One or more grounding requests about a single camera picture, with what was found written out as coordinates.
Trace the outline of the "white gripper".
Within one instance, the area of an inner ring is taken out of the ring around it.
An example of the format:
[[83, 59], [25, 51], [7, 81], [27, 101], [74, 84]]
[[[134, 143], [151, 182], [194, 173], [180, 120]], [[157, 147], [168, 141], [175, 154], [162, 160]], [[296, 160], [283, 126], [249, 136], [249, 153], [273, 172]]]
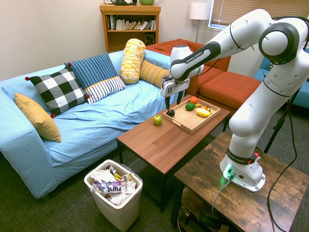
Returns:
[[163, 81], [161, 87], [161, 95], [165, 97], [165, 104], [167, 110], [169, 110], [170, 108], [170, 96], [178, 93], [177, 105], [179, 105], [183, 97], [183, 91], [186, 90], [190, 84], [190, 79], [185, 79], [184, 81], [179, 83], [176, 83], [174, 81], [175, 80], [173, 78], [165, 80]]

